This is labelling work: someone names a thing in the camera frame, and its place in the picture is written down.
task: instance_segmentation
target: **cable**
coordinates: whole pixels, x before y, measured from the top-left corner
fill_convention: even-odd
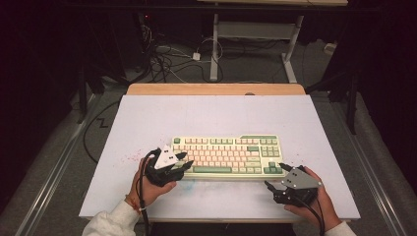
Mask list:
[[[306,203],[304,203],[302,200],[300,200],[296,196],[292,196],[292,198],[295,201],[297,201],[299,204],[303,205],[303,207],[307,208],[314,215],[314,217],[319,221],[319,225],[320,225],[320,236],[324,236],[325,235],[325,221],[323,219],[323,211],[322,211],[322,207],[320,206],[319,201],[317,201],[317,202],[319,203],[319,208],[320,208],[320,211],[322,212],[322,217],[319,217],[319,215],[316,213],[316,211],[313,208],[311,208],[310,206],[308,206]]]
[[[142,214],[142,218],[144,219],[144,226],[145,226],[145,236],[149,235],[149,219],[148,219],[148,213],[147,213],[147,207],[145,205],[145,200],[144,200],[144,184],[143,184],[143,179],[146,176],[145,175],[145,167],[147,166],[147,162],[148,159],[151,155],[156,155],[157,154],[157,149],[150,151],[143,159],[142,159],[142,164],[141,164],[141,169],[140,169],[140,173],[139,173],[139,179],[136,181],[136,193],[138,194],[139,197],[139,205],[140,205],[140,211]]]
[[[156,74],[156,75],[154,75],[153,76],[153,82],[155,82],[155,83],[157,83],[157,82],[160,82],[160,81],[162,81],[162,80],[164,80],[165,82],[166,82],[166,76],[165,76],[165,78],[164,79],[161,79],[161,80],[156,80],[156,77],[157,77],[157,75],[158,74],[160,74],[160,73],[162,73],[162,74],[164,74],[164,72],[167,72],[167,73],[170,73],[170,74],[172,74],[172,75],[174,75],[179,81],[181,81],[182,83],[188,83],[188,82],[186,82],[186,81],[184,81],[182,78],[180,78],[177,74],[176,74],[176,72],[179,72],[179,71],[181,71],[181,70],[184,70],[184,69],[186,69],[186,68],[189,68],[189,67],[192,67],[192,66],[196,66],[196,67],[199,67],[200,69],[201,69],[201,75],[202,75],[202,79],[205,81],[205,82],[207,82],[207,83],[211,83],[210,81],[208,81],[208,80],[206,80],[205,79],[205,76],[204,76],[204,69],[203,69],[203,67],[201,67],[200,65],[195,65],[195,64],[193,64],[193,65],[187,65],[187,66],[184,66],[184,67],[182,67],[182,68],[180,68],[180,69],[178,69],[178,70],[172,70],[171,68],[173,68],[173,67],[178,67],[178,66],[180,66],[180,65],[185,65],[185,64],[188,64],[188,63],[193,63],[193,62],[198,62],[198,63],[205,63],[205,62],[202,62],[202,61],[196,61],[196,60],[187,60],[187,61],[185,61],[185,62],[182,62],[182,63],[179,63],[179,64],[176,64],[176,65],[172,65],[172,62],[171,62],[171,60],[168,58],[168,57],[166,57],[167,55],[169,55],[169,56],[179,56],[179,57],[186,57],[186,58],[191,58],[191,56],[188,56],[185,52],[183,52],[183,51],[181,51],[181,50],[179,50],[179,49],[176,49],[176,48],[173,48],[173,47],[171,47],[171,46],[157,46],[157,47],[161,47],[161,48],[168,48],[169,50],[167,50],[167,51],[164,51],[164,52],[155,52],[155,54],[157,55],[157,56],[155,56],[155,57],[153,57],[153,64],[157,64],[158,66],[159,66],[159,72]],[[175,50],[175,51],[178,51],[178,52],[180,52],[181,54],[180,55],[172,55],[172,54],[169,54],[169,52],[171,51],[171,50]]]
[[[147,38],[149,37],[148,46],[147,48],[145,48],[145,50],[148,50],[150,47],[150,42],[152,41],[152,30],[150,30],[150,28],[145,25],[143,25],[143,27],[147,30],[145,33],[145,40],[147,40]]]
[[[152,69],[152,82],[154,82],[154,83],[160,81],[160,80],[159,81],[156,81],[155,80],[156,77],[157,77],[157,75],[159,75],[160,73],[162,73],[163,80],[166,82],[165,72],[166,73],[169,73],[169,71],[170,71],[170,69],[169,69],[170,68],[170,64],[172,64],[172,61],[169,58],[164,57],[164,56],[161,56],[161,57],[162,57],[162,59],[164,59],[163,61],[157,55],[156,56],[153,56],[152,61],[151,61],[151,63],[153,65],[158,65],[159,66],[159,69],[158,70]]]
[[[203,40],[202,41],[202,43],[200,44],[200,46],[202,46],[203,45],[203,43],[205,43],[205,42],[207,42],[207,41],[214,41],[214,42],[216,42],[217,44],[218,44],[218,46],[220,46],[220,56],[218,56],[218,58],[217,58],[217,60],[218,59],[220,59],[221,58],[221,56],[223,55],[223,47],[221,46],[221,44],[220,44],[220,42],[219,41],[217,41],[217,40],[214,40],[213,38],[211,38],[211,37],[208,37],[208,38],[206,38],[205,40]],[[197,53],[199,53],[199,49],[200,49],[200,46],[199,47],[197,47],[197,49],[196,49],[196,52]]]
[[[89,156],[89,158],[94,162],[94,163],[98,163],[98,160],[96,160],[91,153],[89,152],[89,149],[87,147],[87,143],[86,143],[86,135],[87,135],[87,131],[89,130],[89,127],[91,126],[91,124],[98,118],[98,116],[100,116],[104,111],[106,111],[108,108],[112,107],[115,104],[119,104],[120,100],[115,101],[110,103],[109,105],[107,105],[104,109],[102,109],[96,116],[94,116],[94,118],[91,119],[91,121],[89,122],[89,124],[86,127],[86,130],[84,131],[84,135],[83,135],[83,145],[84,145],[84,149],[87,153],[87,155]]]

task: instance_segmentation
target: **space bar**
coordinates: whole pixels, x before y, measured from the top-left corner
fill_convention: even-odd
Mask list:
[[[194,173],[231,173],[232,168],[230,167],[194,167]]]

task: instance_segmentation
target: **person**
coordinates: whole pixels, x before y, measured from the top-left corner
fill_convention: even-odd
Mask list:
[[[98,213],[85,227],[83,236],[96,236],[96,235],[136,235],[134,231],[135,224],[138,222],[141,216],[141,210],[139,208],[139,196],[137,194],[137,183],[140,176],[140,171],[137,171],[132,182],[132,187],[125,199],[120,201],[116,208],[111,212],[102,211]],[[311,169],[305,166],[305,171],[313,176],[315,179],[322,181],[321,178],[313,172]],[[145,205],[151,205],[159,196],[169,193],[175,188],[176,182],[169,182],[163,187],[153,185],[146,176],[143,177],[143,189],[144,189],[144,201]],[[337,216],[331,198],[324,186],[318,190],[317,201],[314,201],[311,205],[316,212],[323,213],[325,222],[325,235],[326,236],[350,236],[355,233],[350,229],[346,222],[341,221]],[[308,221],[316,226],[320,226],[319,221],[314,215],[305,207],[297,207],[286,205],[284,209],[306,218]]]

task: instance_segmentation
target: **mechanical keyboard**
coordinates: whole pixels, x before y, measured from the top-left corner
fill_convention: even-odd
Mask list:
[[[194,160],[184,179],[276,180],[285,176],[278,136],[175,137],[174,153],[187,152],[176,165]]]

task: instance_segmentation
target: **white table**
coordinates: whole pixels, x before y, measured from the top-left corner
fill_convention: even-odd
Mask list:
[[[125,95],[80,217],[113,210],[129,192],[140,159],[170,144],[172,137],[245,134],[277,134],[284,162],[315,170],[341,218],[360,217],[309,95]],[[263,181],[182,180],[149,207],[149,220],[261,223],[300,218],[276,204]]]

